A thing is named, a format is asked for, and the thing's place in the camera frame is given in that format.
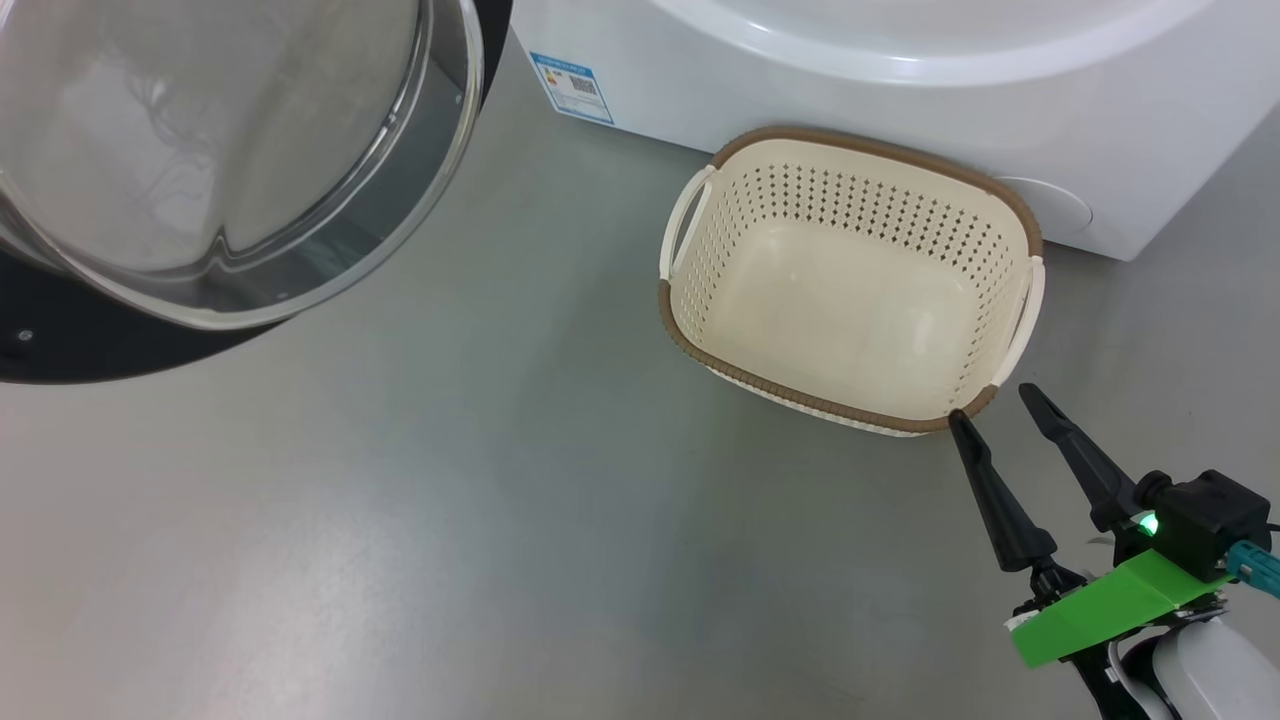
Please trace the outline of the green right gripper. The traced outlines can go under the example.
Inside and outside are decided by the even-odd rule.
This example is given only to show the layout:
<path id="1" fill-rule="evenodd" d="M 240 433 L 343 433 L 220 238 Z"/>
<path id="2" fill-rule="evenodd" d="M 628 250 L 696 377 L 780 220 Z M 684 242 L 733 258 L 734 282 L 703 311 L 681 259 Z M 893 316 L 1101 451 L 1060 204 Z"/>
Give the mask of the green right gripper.
<path id="1" fill-rule="evenodd" d="M 1137 484 L 1039 386 L 1021 383 L 1018 393 L 1039 433 L 1065 459 L 1097 530 L 1112 530 L 1142 512 Z M 1030 520 L 996 471 L 972 419 L 954 409 L 948 428 L 998 568 L 1018 573 L 1048 562 L 1057 551 L 1053 538 Z M 1203 582 L 1148 550 L 1046 609 L 1015 614 L 1005 626 L 1023 662 L 1039 667 L 1148 625 L 1231 579 L 1225 574 Z"/>

